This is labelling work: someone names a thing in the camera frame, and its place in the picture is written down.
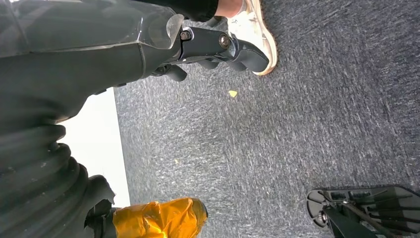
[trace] white wall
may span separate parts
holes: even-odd
[[[113,88],[91,96],[80,113],[63,123],[67,135],[60,141],[92,175],[103,175],[116,194],[115,206],[130,206]]]

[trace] ankle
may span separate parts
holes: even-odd
[[[242,8],[244,0],[219,0],[216,16],[234,17]]]

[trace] shoe sole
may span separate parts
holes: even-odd
[[[265,35],[268,41],[268,44],[270,46],[271,55],[272,55],[271,64],[269,64],[263,72],[254,72],[254,74],[259,75],[259,76],[267,75],[271,73],[274,70],[274,68],[277,66],[277,62],[278,62],[277,42],[274,36],[272,35],[272,33],[267,29],[267,26],[265,25],[264,14],[263,14],[263,11],[261,10],[260,0],[246,0],[246,2],[247,4],[250,4],[251,6],[253,6],[258,22],[261,25],[262,33]]]

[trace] gray carpet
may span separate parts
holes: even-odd
[[[328,238],[311,189],[420,191],[420,1],[263,3],[269,76],[187,65],[116,90],[131,203],[200,198],[202,238]]]

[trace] black metal frame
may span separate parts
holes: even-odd
[[[420,196],[401,187],[313,190],[307,209],[312,221],[335,238],[398,238],[420,232]]]
[[[183,81],[187,73],[178,66],[183,63],[198,63],[206,69],[214,69],[220,62],[226,62],[237,71],[253,72],[264,71],[269,63],[256,46],[221,31],[186,27],[180,32],[180,40],[179,57],[162,64],[153,76],[168,75],[175,81]]]

